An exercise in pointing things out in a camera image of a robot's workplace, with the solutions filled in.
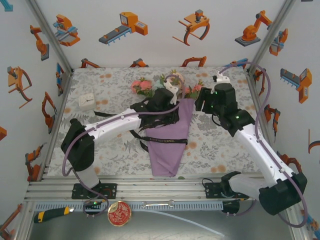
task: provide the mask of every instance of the floral tablecloth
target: floral tablecloth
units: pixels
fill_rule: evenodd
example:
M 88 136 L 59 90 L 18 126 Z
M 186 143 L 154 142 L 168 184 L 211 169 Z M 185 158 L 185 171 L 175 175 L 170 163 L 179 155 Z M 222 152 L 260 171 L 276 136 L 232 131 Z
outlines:
M 168 75 L 174 69 L 184 76 L 187 86 L 194 86 L 202 80 L 205 87 L 214 88 L 212 76 L 222 70 L 222 67 L 76 69 L 47 175 L 62 175 L 64 153 L 60 145 L 68 132 L 71 119 L 77 118 L 82 124 L 104 119 L 95 116 L 93 110 L 81 111 L 78 105 L 80 95 L 93 92 L 97 102 L 96 111 L 118 114 L 144 99 L 144 96 L 132 92 L 130 86 L 133 81 L 144 77 L 156 84 L 162 74 Z M 242 67 L 230 68 L 223 74 L 230 78 L 236 89 L 238 107 L 246 109 L 255 118 L 255 107 Z M 152 175 L 149 154 L 129 132 L 122 132 L 109 141 L 96 144 L 93 165 L 99 175 Z M 188 145 L 185 147 L 177 175 L 232 171 L 254 173 L 259 169 L 244 146 L 222 127 L 216 126 L 210 115 L 194 111 Z

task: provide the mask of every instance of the white wall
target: white wall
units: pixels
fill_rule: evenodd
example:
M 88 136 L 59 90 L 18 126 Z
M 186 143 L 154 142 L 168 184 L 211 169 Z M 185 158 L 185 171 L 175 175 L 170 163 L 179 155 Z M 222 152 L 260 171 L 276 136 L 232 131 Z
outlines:
M 30 33 L 30 25 L 39 27 L 25 1 L 10 0 L 12 12 L 0 7 L 1 57 L 0 57 L 0 127 L 7 130 L 7 136 L 0 141 L 0 224 L 17 208 L 24 199 L 28 186 L 28 171 L 25 154 L 31 153 L 44 142 L 50 142 L 51 135 L 42 114 L 42 101 L 45 91 L 49 93 L 57 109 L 63 95 L 58 97 L 56 85 L 56 64 L 58 58 L 50 46 L 49 59 L 41 61 L 36 47 L 36 38 Z M 44 43 L 47 38 L 39 34 Z M 25 94 L 32 101 L 19 109 L 24 103 L 17 92 L 8 93 L 14 88 L 8 87 L 7 67 L 21 67 L 29 75 L 32 87 Z M 24 87 L 28 85 L 23 77 Z M 49 114 L 53 109 L 46 106 Z M 39 164 L 46 157 L 48 144 L 37 159 Z
M 256 14 L 262 10 L 272 21 L 284 0 L 118 0 L 38 1 L 46 20 L 51 24 L 56 15 L 69 18 L 76 28 L 80 41 L 73 46 L 61 46 L 73 68 L 81 66 L 81 59 L 102 67 L 129 67 L 142 58 L 150 67 L 180 66 L 190 57 L 207 56 L 205 66 L 223 66 L 234 60 L 252 59 L 261 42 L 243 47 L 235 38 L 242 36 L 248 25 L 253 25 Z M 196 10 L 210 19 L 210 30 L 202 41 L 189 36 L 190 46 L 175 40 L 183 39 L 186 27 L 179 20 Z M 99 38 L 121 25 L 121 12 L 133 12 L 148 25 L 148 35 L 129 34 L 110 46 Z M 258 37 L 263 39 L 267 26 L 261 25 Z
M 296 1 L 280 29 L 288 28 L 284 49 L 278 56 L 267 53 L 261 61 L 261 66 L 266 68 L 271 78 L 268 103 L 281 112 L 275 147 L 280 153 L 296 158 L 301 163 L 302 171 L 308 179 L 304 196 L 310 215 L 317 221 L 320 221 L 320 147 L 312 148 L 308 154 L 308 129 L 311 131 L 311 142 L 320 140 L 319 9 L 319 1 Z M 280 79 L 281 68 L 298 76 L 305 68 L 309 68 L 312 73 L 312 85 L 309 87 L 309 97 L 304 103 L 299 103 L 295 87 L 290 87 Z M 261 80 L 257 84 L 258 91 L 260 88 Z

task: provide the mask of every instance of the round tin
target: round tin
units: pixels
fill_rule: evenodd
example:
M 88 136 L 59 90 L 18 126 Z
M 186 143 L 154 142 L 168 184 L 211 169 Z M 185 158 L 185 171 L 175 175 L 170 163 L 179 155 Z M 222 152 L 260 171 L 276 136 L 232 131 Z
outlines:
M 131 214 L 130 206 L 124 201 L 117 201 L 108 209 L 109 222 L 116 227 L 122 227 L 129 222 Z

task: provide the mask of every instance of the purple wrapping paper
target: purple wrapping paper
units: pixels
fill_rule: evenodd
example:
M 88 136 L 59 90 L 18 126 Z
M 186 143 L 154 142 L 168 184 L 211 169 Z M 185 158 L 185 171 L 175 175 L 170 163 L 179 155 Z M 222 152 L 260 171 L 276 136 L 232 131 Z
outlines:
M 194 106 L 194 99 L 181 99 L 178 109 L 179 121 L 162 127 L 147 128 L 145 134 L 158 139 L 187 139 Z M 148 141 L 147 145 L 152 175 L 174 177 L 178 172 L 186 145 L 154 141 Z

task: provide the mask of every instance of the small white clock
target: small white clock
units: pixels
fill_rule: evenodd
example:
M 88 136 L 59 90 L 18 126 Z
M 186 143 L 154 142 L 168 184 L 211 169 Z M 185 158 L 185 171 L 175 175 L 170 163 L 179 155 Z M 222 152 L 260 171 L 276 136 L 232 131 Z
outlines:
M 82 111 L 95 109 L 97 107 L 95 95 L 93 93 L 87 93 L 79 96 L 79 107 Z

